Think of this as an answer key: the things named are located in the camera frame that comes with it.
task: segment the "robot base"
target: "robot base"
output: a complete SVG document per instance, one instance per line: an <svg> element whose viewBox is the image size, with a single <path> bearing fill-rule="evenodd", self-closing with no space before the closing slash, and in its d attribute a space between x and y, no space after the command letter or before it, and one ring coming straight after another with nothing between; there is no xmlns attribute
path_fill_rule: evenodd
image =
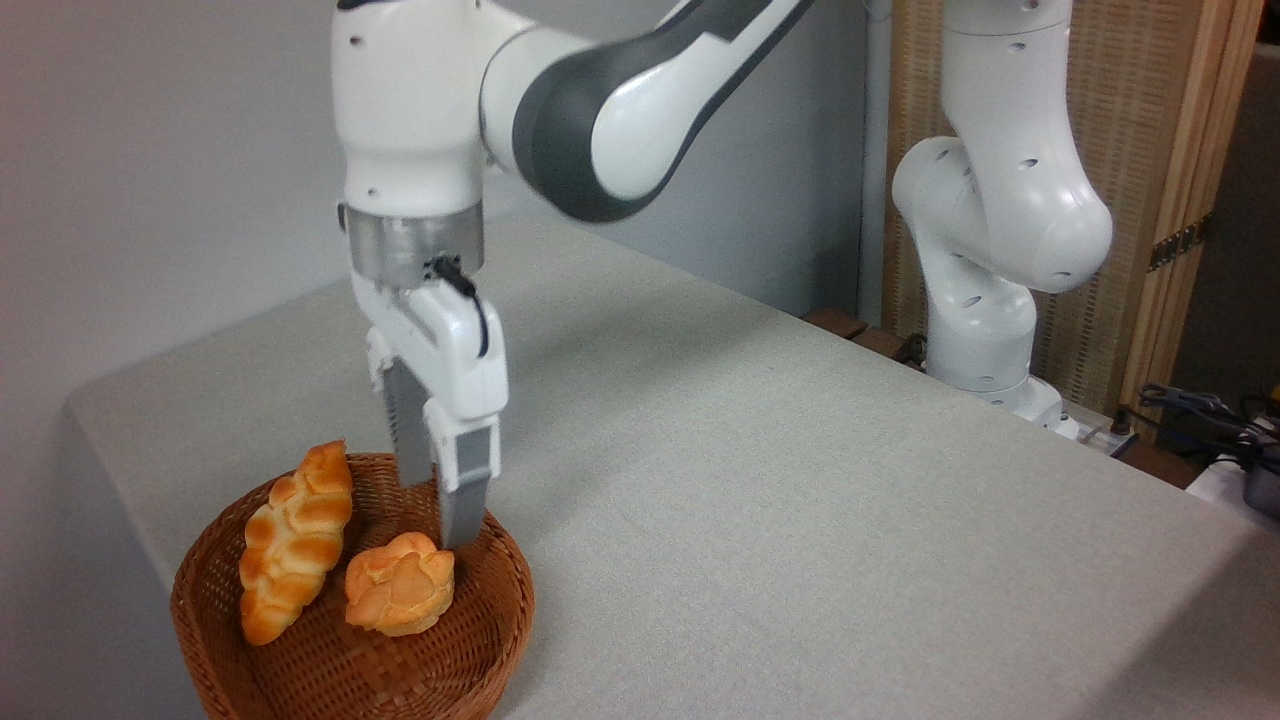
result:
<svg viewBox="0 0 1280 720"><path fill-rule="evenodd" d="M1009 389L970 392L970 395L1062 437L1079 439L1080 425L1066 414L1062 396L1053 389L1053 386L1039 378L1028 375L1025 380Z"/></svg>

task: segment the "bread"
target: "bread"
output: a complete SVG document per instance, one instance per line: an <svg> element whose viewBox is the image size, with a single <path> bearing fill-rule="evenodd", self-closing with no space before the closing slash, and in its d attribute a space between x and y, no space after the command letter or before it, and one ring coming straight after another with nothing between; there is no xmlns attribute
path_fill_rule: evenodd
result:
<svg viewBox="0 0 1280 720"><path fill-rule="evenodd" d="M346 443L320 445L271 486L268 503L250 518L239 562L241 626L250 644L280 637L320 594L342 555L351 488Z"/></svg>
<svg viewBox="0 0 1280 720"><path fill-rule="evenodd" d="M453 552L404 533L347 565L347 623L398 637L421 633L453 602Z"/></svg>

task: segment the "cable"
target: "cable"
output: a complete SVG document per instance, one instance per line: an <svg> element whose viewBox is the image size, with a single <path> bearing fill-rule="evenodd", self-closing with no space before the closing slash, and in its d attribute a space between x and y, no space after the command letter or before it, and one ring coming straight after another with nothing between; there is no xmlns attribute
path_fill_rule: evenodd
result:
<svg viewBox="0 0 1280 720"><path fill-rule="evenodd" d="M458 268L457 258L445 258L440 255L431 261L431 270L440 275L440 279L449 283L453 290L458 291L458 295L471 300L476 306L476 314L480 315L480 355L484 357L489 354L489 322L484 316L484 306L480 304L480 296L476 295L476 283L467 279L462 274L462 269Z"/></svg>
<svg viewBox="0 0 1280 720"><path fill-rule="evenodd" d="M1260 442L1261 438L1258 438L1256 434L1245 432L1245 433L1243 433L1244 437L1239 442L1236 442L1235 445L1226 445L1226 443L1221 443L1221 442L1216 442L1216 441L1211 441L1211 439L1204 439L1204 438L1199 438L1199 437L1194 437L1194 436L1189 436L1189 434L1181 433L1179 430L1175 430L1175 429L1170 428L1169 425L1166 425L1164 423L1160 423L1157 420L1153 420L1153 419L1143 415L1142 413L1138 413L1137 410L1134 410L1133 407L1129 407L1126 405L1121 405L1120 410L1123 410L1124 413L1126 413L1130 418L1133 418L1135 420L1140 420L1140 421L1143 421L1143 423L1146 423L1146 424L1148 424L1148 425L1151 425L1151 427L1153 427L1153 428L1156 428L1156 429L1158 429L1161 432L1165 432L1165 433L1167 433L1170 436L1174 436L1174 437L1176 437L1176 438L1179 438L1179 439L1181 439L1184 442L1189 442L1192 445L1197 445L1197 446L1204 447L1207 450L1217 452L1219 455L1225 455L1225 456L1235 460L1235 462L1238 465L1240 465L1240 468L1243 468L1245 471L1248 471L1249 468L1261 465L1267 471L1280 474L1280 462L1277 462L1274 457L1268 457L1267 454L1266 454L1266 446L1268 446L1271 443ZM1245 468L1245 462L1248 462L1248 465L1249 465L1248 468Z"/></svg>

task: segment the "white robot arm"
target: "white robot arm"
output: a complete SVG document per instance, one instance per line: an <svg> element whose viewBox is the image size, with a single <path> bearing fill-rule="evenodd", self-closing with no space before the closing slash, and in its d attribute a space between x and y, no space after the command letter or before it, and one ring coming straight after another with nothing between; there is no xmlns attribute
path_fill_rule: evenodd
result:
<svg viewBox="0 0 1280 720"><path fill-rule="evenodd" d="M486 155L566 214L626 218L812 0L685 0L653 32L593 44L484 0L340 0L339 219L401 478L439 473L444 547L470 542L500 468L502 323L484 263Z"/></svg>
<svg viewBox="0 0 1280 720"><path fill-rule="evenodd" d="M948 0L942 106L960 137L913 147L892 193L924 272L928 373L1074 437L1029 374L1028 290L1087 282L1112 237L1068 119L1070 19L1070 0Z"/></svg>

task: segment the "woven basket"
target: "woven basket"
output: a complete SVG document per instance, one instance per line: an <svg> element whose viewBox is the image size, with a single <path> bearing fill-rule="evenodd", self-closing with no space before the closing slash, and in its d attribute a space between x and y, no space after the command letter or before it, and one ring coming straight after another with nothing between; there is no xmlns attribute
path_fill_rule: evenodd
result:
<svg viewBox="0 0 1280 720"><path fill-rule="evenodd" d="M439 539L435 483L401 488L392 455L349 455L355 512L320 596L274 642L239 624L244 524L271 480L223 511L178 570L170 610L210 717L486 717L529 643L534 587L516 542L492 515L456 552L453 605L425 633L389 638L348 625L343 573L353 555L420 530Z"/></svg>

